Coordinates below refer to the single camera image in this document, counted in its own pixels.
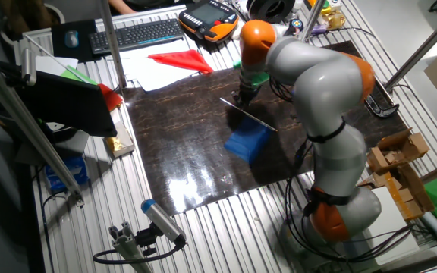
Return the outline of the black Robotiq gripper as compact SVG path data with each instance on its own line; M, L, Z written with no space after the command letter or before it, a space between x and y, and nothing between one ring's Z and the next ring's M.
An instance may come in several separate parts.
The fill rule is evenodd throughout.
M261 85L255 85L251 80L240 77L239 91L234 91L234 101L236 106L249 108L251 101L257 96Z

